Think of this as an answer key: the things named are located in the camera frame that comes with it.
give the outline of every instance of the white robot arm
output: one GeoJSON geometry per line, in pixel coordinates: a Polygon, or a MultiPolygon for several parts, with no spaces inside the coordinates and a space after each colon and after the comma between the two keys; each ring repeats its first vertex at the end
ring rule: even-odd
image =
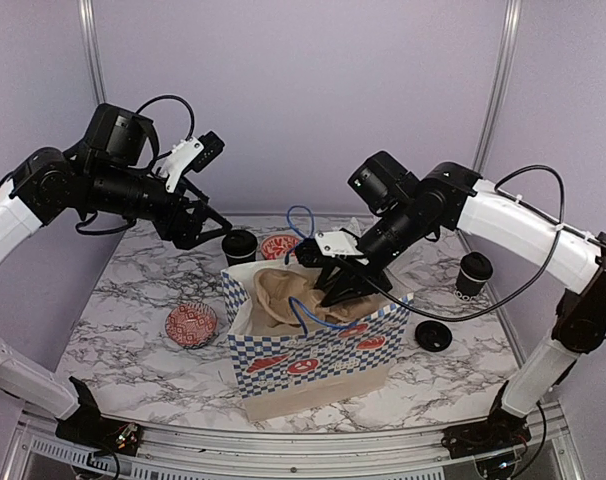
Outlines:
{"type": "MultiPolygon", "coordinates": [[[[70,150],[37,150],[6,176],[0,183],[0,264],[66,208],[76,209],[84,220],[77,225],[79,233],[122,231],[80,230],[91,223],[85,220],[88,214],[110,212],[122,215],[128,226],[139,218],[152,221],[159,236],[180,249],[231,230],[232,225],[208,205],[209,198],[184,178],[187,171],[201,171],[222,151],[224,144],[216,134],[181,142],[164,158],[162,175],[156,176],[149,168],[133,168],[146,138],[160,160],[150,119],[103,104],[83,140],[70,150]],[[196,199],[188,198],[187,192],[196,199]],[[203,232],[208,218],[221,228],[203,232]]],[[[83,382],[55,375],[1,338],[0,389],[50,412],[58,420],[61,438],[107,445],[123,454],[136,452],[141,433],[137,425],[103,417],[83,382]]]]}
{"type": "MultiPolygon", "coordinates": [[[[455,163],[443,163],[419,180],[379,152],[348,184],[381,220],[360,238],[349,232],[319,233],[295,249],[301,264],[322,268],[315,288],[325,292],[324,306],[389,291],[385,267],[419,239],[438,238],[441,227],[485,238],[538,266],[547,260],[558,234],[546,267],[566,288],[554,328],[501,388],[487,420],[446,429],[443,446],[458,458],[529,440],[526,416],[582,354],[605,338],[606,234],[594,237],[558,224],[455,163]]],[[[438,317],[432,318],[457,320],[438,317]]]]}

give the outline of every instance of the purple backdrop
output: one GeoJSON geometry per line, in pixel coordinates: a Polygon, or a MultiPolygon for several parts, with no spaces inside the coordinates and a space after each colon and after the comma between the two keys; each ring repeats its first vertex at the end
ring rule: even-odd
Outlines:
{"type": "MultiPolygon", "coordinates": [[[[75,2],[0,2],[0,178],[85,131],[93,100],[75,2]]],[[[0,267],[0,335],[55,368],[115,239],[81,238],[73,213],[0,267]]],[[[0,393],[0,467],[21,402],[0,393]]]]}
{"type": "MultiPolygon", "coordinates": [[[[419,175],[471,165],[504,12],[479,0],[96,3],[110,99],[192,102],[197,132],[227,143],[195,180],[237,212],[362,212],[346,181],[382,149],[419,175]]],[[[187,129],[181,108],[149,110],[166,147],[187,129]]]]}
{"type": "MultiPolygon", "coordinates": [[[[606,231],[606,1],[524,2],[518,36],[486,176],[497,180],[526,164],[549,164],[565,179],[567,222],[606,231]]],[[[510,191],[557,211],[551,177],[530,174],[510,191]]],[[[478,245],[494,261],[501,295],[534,272],[501,249],[478,245]]],[[[554,323],[562,293],[545,278],[508,305],[528,352],[554,323]]],[[[587,478],[605,480],[606,344],[579,361],[560,398],[587,478]]]]}

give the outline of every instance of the paper bag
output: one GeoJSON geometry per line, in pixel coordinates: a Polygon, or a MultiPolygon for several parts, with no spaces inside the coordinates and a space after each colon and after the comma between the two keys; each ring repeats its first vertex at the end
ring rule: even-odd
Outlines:
{"type": "MultiPolygon", "coordinates": [[[[221,272],[231,323],[231,358],[250,421],[363,395],[385,384],[409,319],[406,309],[385,300],[375,313],[348,330],[320,327],[308,335],[254,336],[253,278],[264,268],[320,273],[298,264],[285,266],[283,260],[246,263],[221,272]]],[[[397,285],[392,294],[411,303],[412,295],[403,295],[402,289],[397,285]]]]}

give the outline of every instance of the cup lid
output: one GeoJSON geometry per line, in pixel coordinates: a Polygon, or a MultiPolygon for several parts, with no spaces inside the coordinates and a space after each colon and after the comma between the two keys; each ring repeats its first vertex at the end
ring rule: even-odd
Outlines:
{"type": "Polygon", "coordinates": [[[259,241],[247,230],[232,230],[221,242],[223,251],[231,257],[245,257],[254,253],[259,241]]]}
{"type": "Polygon", "coordinates": [[[492,262],[479,252],[468,253],[461,259],[461,269],[469,277],[477,280],[489,280],[494,272],[492,262]]]}
{"type": "Polygon", "coordinates": [[[442,352],[452,343],[452,332],[440,322],[426,320],[417,325],[414,338],[428,352],[442,352]]]}

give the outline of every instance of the red patterned plate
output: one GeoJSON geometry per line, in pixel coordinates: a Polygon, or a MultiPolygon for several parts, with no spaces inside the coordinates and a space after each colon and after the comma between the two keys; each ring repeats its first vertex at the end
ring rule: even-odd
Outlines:
{"type": "Polygon", "coordinates": [[[299,239],[294,235],[272,235],[261,243],[261,253],[266,260],[276,260],[284,257],[297,243],[299,239]]]}
{"type": "Polygon", "coordinates": [[[182,347],[202,347],[216,331],[216,313],[203,303],[183,303],[168,315],[165,331],[182,347]]]}

